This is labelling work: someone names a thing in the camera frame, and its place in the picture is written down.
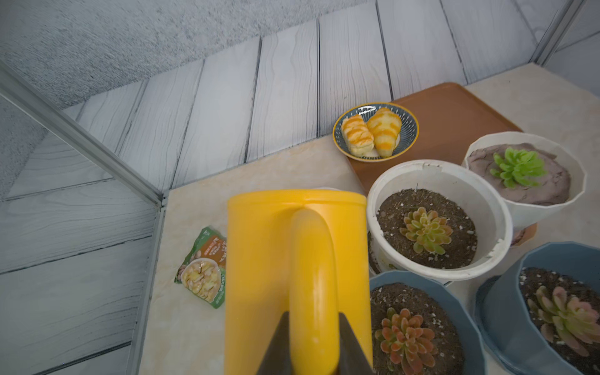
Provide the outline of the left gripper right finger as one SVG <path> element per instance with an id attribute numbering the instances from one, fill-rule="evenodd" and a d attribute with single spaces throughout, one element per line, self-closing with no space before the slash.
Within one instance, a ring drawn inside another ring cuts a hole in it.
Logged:
<path id="1" fill-rule="evenodd" d="M 343 312 L 339 313 L 340 357 L 339 375 L 372 375 L 373 369 Z"/>

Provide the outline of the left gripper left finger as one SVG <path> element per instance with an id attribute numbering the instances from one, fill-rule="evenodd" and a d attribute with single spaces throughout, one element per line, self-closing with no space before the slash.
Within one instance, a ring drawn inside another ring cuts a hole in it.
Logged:
<path id="1" fill-rule="evenodd" d="M 273 334 L 257 375 L 292 375 L 289 312 L 284 312 Z"/>

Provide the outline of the blue pot red succulent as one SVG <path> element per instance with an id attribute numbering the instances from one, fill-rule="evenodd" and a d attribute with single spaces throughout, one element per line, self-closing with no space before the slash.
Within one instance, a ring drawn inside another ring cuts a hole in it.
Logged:
<path id="1" fill-rule="evenodd" d="M 486 374 L 481 334 L 442 284 L 408 271 L 370 279 L 374 374 Z"/>

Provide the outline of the yellow watering can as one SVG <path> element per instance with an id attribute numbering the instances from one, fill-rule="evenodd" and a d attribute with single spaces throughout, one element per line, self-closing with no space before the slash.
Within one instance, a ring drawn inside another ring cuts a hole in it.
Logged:
<path id="1" fill-rule="evenodd" d="M 338 374 L 339 313 L 373 369 L 366 210 L 325 189 L 229 200 L 225 373 L 256 374 L 285 312 L 293 374 Z"/>

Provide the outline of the large white pot dark soil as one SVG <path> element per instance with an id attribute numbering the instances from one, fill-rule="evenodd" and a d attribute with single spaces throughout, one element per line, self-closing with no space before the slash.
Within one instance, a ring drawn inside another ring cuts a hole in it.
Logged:
<path id="1" fill-rule="evenodd" d="M 384 238 L 377 213 L 386 198 L 410 188 L 424 188 L 456 203 L 474 223 L 474 261 L 457 269 L 428 267 L 403 256 Z M 513 221 L 499 193 L 482 177 L 450 162 L 414 160 L 384 172 L 367 195 L 367 223 L 382 271 L 398 268 L 445 284 L 467 281 L 491 271 L 508 253 Z"/>

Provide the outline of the blue pot pink succulent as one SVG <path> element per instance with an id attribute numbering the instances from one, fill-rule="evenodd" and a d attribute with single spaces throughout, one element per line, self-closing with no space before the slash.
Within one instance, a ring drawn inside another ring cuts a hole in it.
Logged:
<path id="1" fill-rule="evenodd" d="M 511 374 L 579 374 L 549 343 L 531 320 L 520 291 L 523 268 L 556 271 L 599 291 L 599 249 L 576 242 L 550 242 L 516 261 L 501 276 L 477 290 L 474 316 L 481 335 Z"/>

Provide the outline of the white pot bright green succulent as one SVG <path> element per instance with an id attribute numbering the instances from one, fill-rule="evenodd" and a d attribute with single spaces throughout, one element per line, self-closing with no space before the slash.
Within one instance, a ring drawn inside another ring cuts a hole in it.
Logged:
<path id="1" fill-rule="evenodd" d="M 586 173 L 565 148 L 515 131 L 480 137 L 462 165 L 484 178 L 504 199 L 515 231 L 574 203 L 585 191 Z"/>

